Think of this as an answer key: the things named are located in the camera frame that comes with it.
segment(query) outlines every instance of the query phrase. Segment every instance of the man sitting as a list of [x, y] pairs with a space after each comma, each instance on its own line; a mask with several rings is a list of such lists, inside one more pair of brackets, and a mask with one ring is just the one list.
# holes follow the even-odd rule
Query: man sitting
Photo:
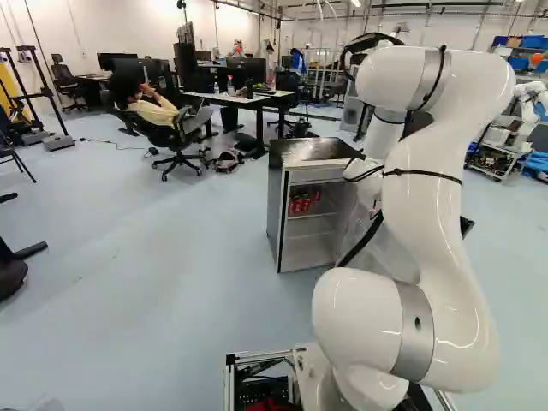
[[[174, 127], [173, 122], [179, 115], [179, 110], [148, 84], [140, 84], [139, 80], [131, 75], [114, 73], [109, 79], [109, 90], [114, 96], [118, 110], [135, 112], [143, 120], [158, 126]], [[152, 98], [156, 104], [143, 100], [143, 95]], [[181, 128], [185, 133], [189, 133], [205, 124], [207, 137], [212, 137], [212, 114], [211, 107], [202, 107], [195, 117], [183, 122]]]

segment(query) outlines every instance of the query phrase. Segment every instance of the white wall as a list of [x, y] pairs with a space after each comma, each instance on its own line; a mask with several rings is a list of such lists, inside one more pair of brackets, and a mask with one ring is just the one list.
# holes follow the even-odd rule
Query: white wall
[[[520, 13], [532, 13], [537, 1], [525, 0]], [[150, 55], [164, 59], [173, 59], [173, 43], [176, 41], [176, 29], [183, 23], [182, 11], [176, 8], [175, 0], [27, 0], [31, 10], [39, 39], [44, 48], [46, 62], [51, 64], [51, 53], [61, 53], [64, 61], [74, 74], [98, 72], [96, 53], [136, 52], [140, 56]], [[0, 0], [7, 15], [7, 22], [18, 45], [36, 45], [25, 3], [21, 0]], [[512, 13], [517, 3], [506, 7], [489, 8], [490, 12]], [[188, 19], [194, 23], [194, 34], [198, 48], [210, 50], [216, 45], [214, 5], [209, 0], [188, 2]], [[387, 9], [388, 12], [422, 12], [423, 8]], [[481, 7], [459, 8], [460, 11], [481, 11]], [[301, 17], [318, 17], [317, 9], [309, 8]], [[350, 13], [362, 16], [363, 8], [349, 8]], [[338, 10], [344, 14], [345, 9]], [[325, 8], [325, 15], [331, 12]], [[530, 18], [518, 17], [512, 27], [512, 34], [527, 34]], [[399, 15], [383, 17], [372, 16], [367, 31], [390, 33], [392, 27], [406, 21], [411, 33], [406, 42], [410, 45], [447, 44], [450, 47], [471, 49], [480, 23], [479, 15], [433, 15], [426, 26], [426, 17], [422, 15]], [[507, 16], [488, 16], [485, 18], [474, 49], [487, 50], [495, 35], [506, 35], [510, 30], [512, 18]], [[271, 19], [259, 17], [247, 11], [220, 4], [217, 10], [218, 41], [221, 53], [228, 52], [234, 39], [242, 39], [247, 52], [254, 53], [259, 47], [259, 38], [274, 39]], [[318, 47], [335, 48], [343, 45], [363, 31], [361, 18], [326, 21], [284, 21], [281, 41], [276, 39], [275, 48], [286, 54], [294, 46], [304, 48], [308, 41]], [[548, 35], [548, 21], [536, 20], [533, 33]], [[9, 30], [0, 17], [0, 45], [15, 46]], [[21, 76], [29, 92], [38, 91], [38, 76], [30, 64], [20, 64]]]
[[[175, 0], [27, 2], [44, 48], [47, 65], [52, 64], [51, 53], [60, 53], [73, 74], [98, 72], [98, 52], [134, 52], [140, 57], [150, 55], [172, 62], [176, 29], [184, 23], [182, 11], [176, 7]], [[7, 14], [16, 45], [36, 45], [37, 40], [24, 2], [0, 0], [0, 5]], [[216, 45], [213, 7], [209, 0], [188, 2], [188, 20], [194, 24], [197, 49], [203, 47], [204, 50], [210, 50]], [[242, 39], [246, 49], [251, 52], [255, 52], [258, 47], [257, 15], [220, 4], [217, 10], [217, 29], [222, 54], [232, 48], [234, 39]], [[15, 47], [2, 17], [0, 39], [2, 46]], [[21, 75], [29, 81], [29, 89], [37, 91], [39, 82], [30, 66], [20, 64]]]

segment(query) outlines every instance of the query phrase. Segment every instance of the white robot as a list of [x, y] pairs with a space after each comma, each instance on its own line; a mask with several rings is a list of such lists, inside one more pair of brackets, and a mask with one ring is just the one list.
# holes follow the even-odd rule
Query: white robot
[[536, 103], [541, 103], [544, 108], [548, 107], [548, 91], [546, 84], [542, 81], [531, 81], [516, 85], [514, 96], [520, 102], [523, 124], [517, 130], [513, 146], [521, 147], [521, 144], [527, 140], [527, 137], [540, 122], [540, 116], [534, 112]]
[[338, 267], [318, 280], [318, 344], [295, 350], [304, 409], [390, 410], [408, 381], [483, 390], [497, 374], [499, 346], [462, 243], [462, 166], [471, 140], [512, 99], [514, 72], [494, 54], [398, 45], [365, 58], [356, 89], [375, 107], [434, 119], [403, 140], [400, 126], [399, 135], [367, 133], [366, 158], [345, 171], [396, 244], [384, 256], [402, 250], [414, 265], [397, 275]]

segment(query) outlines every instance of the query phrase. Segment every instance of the blue floor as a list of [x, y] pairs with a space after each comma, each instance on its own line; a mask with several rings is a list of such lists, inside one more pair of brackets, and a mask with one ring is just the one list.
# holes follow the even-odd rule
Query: blue floor
[[[253, 114], [240, 113], [252, 133]], [[75, 138], [149, 146], [118, 133], [113, 116], [67, 125]], [[313, 121], [313, 131], [351, 139], [334, 122]], [[215, 151], [229, 144], [217, 137]], [[310, 299], [322, 270], [276, 274], [265, 236], [268, 157], [228, 176], [178, 168], [161, 182], [143, 154], [98, 142], [28, 147], [20, 155], [35, 185], [14, 164], [0, 168], [0, 193], [19, 193], [0, 205], [4, 240], [50, 245], [28, 261], [21, 292], [0, 304], [0, 408], [56, 398], [67, 411], [220, 410], [226, 353], [313, 338]], [[465, 173], [463, 214], [477, 222], [466, 243], [503, 360], [491, 389], [456, 398], [461, 410], [540, 405], [547, 188]]]

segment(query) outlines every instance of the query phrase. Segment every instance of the black hair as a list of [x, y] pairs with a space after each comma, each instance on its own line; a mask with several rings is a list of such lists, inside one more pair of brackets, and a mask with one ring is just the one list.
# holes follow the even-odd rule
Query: black hair
[[120, 110], [128, 108], [128, 98], [140, 92], [140, 81], [127, 73], [114, 73], [109, 78], [109, 90]]

